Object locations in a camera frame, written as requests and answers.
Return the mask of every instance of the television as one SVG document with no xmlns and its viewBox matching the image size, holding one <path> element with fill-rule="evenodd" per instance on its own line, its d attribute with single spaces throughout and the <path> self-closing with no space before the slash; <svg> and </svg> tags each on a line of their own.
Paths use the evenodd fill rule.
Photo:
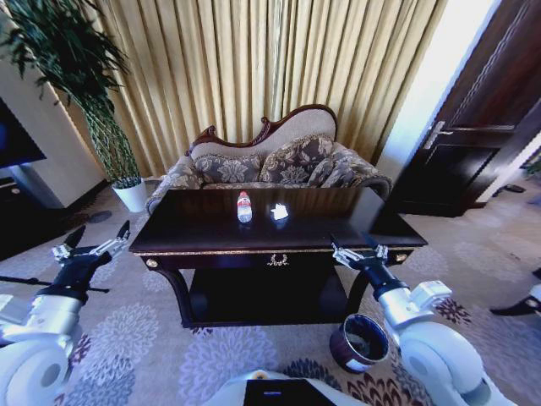
<svg viewBox="0 0 541 406">
<path fill-rule="evenodd" d="M 0 168 L 45 159 L 19 120 L 0 98 Z"/>
</svg>

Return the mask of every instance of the sofa backrest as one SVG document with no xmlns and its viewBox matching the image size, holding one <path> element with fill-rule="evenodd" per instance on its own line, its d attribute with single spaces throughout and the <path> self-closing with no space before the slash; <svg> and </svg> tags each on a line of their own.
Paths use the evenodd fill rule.
<svg viewBox="0 0 541 406">
<path fill-rule="evenodd" d="M 311 134 L 324 134 L 333 140 L 336 137 L 336 116 L 327 106 L 308 105 L 299 107 L 277 122 L 262 118 L 263 129 L 251 142 L 233 144 L 216 136 L 216 129 L 209 127 L 192 144 L 189 154 L 192 159 L 208 154 L 221 156 L 246 156 L 257 154 L 265 159 L 271 152 L 291 140 Z"/>
</svg>

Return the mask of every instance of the dark wooden coffee table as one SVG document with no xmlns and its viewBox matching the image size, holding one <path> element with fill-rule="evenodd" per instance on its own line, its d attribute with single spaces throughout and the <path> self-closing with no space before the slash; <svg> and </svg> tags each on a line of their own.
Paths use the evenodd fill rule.
<svg viewBox="0 0 541 406">
<path fill-rule="evenodd" d="M 237 219 L 239 190 L 169 190 L 130 251 L 177 296 L 184 327 L 336 323 L 358 311 L 362 278 L 347 297 L 330 233 L 365 251 L 362 232 L 390 249 L 390 264 L 427 244 L 372 189 L 248 189 L 253 218 Z M 275 221 L 271 208 L 286 205 Z M 195 268 L 190 289 L 179 269 Z"/>
</svg>

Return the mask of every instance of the water bottle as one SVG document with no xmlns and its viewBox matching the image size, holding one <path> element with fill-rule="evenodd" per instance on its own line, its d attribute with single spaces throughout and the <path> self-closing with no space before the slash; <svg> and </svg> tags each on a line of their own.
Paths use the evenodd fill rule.
<svg viewBox="0 0 541 406">
<path fill-rule="evenodd" d="M 245 191 L 240 192 L 237 200 L 237 217 L 240 222 L 249 222 L 252 219 L 252 203 Z"/>
</svg>

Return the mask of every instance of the patterned rug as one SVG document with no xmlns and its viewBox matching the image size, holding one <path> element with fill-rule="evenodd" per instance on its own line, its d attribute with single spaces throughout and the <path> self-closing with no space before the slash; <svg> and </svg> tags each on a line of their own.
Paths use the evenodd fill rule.
<svg viewBox="0 0 541 406">
<path fill-rule="evenodd" d="M 463 217 L 405 216 L 429 245 L 392 271 L 412 287 L 436 278 L 451 287 L 453 299 L 438 308 L 439 321 L 471 341 L 508 398 L 534 405 L 541 398 L 541 319 L 498 317 L 488 311 L 514 304 L 538 283 L 531 272 L 541 266 L 541 208 L 527 201 L 541 188 L 524 185 L 526 193 L 503 192 L 484 209 Z M 150 190 L 155 185 L 147 186 Z M 110 238 L 126 219 L 132 222 L 134 236 L 147 220 L 144 214 L 129 213 L 110 189 L 81 214 L 91 219 L 82 244 Z M 60 240 L 1 262 L 0 274 L 52 280 L 57 266 L 50 248 Z M 354 273 L 336 269 L 348 291 Z M 191 278 L 190 270 L 183 272 Z M 74 373 L 56 399 L 57 406 L 198 405 L 229 378 L 259 368 L 321 379 L 373 405 L 432 404 L 402 367 L 396 348 L 362 375 L 340 369 L 329 351 L 336 325 L 183 329 L 166 280 L 148 272 L 128 252 L 102 267 L 92 282 L 111 292 L 90 292 L 81 311 L 85 335 L 71 359 Z M 35 291 L 32 286 L 0 283 L 0 293 L 23 299 Z M 371 292 L 360 312 L 382 322 Z"/>
</svg>

